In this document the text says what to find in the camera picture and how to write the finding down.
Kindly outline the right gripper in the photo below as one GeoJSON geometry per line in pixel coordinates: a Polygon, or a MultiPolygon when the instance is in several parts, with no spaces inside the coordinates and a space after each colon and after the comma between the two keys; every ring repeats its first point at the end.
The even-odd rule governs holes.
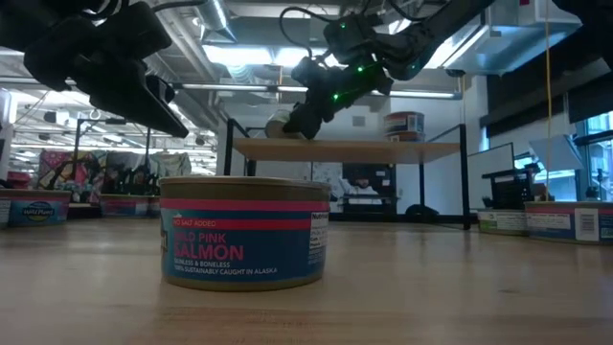
{"type": "Polygon", "coordinates": [[[371,57],[354,60],[345,68],[324,67],[304,57],[293,68],[291,78],[306,88],[306,100],[294,105],[283,132],[308,140],[315,138],[322,123],[331,121],[331,113],[373,91],[387,96],[393,85],[380,63],[371,57]]]}

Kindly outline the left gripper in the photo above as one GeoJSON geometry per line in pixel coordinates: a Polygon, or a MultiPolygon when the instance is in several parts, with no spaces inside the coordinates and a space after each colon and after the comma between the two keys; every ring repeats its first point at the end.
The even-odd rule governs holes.
{"type": "Polygon", "coordinates": [[[146,55],[142,34],[46,34],[26,47],[24,64],[56,91],[68,89],[70,79],[95,107],[185,138],[189,131],[170,108],[176,92],[159,77],[145,75],[146,55]]]}

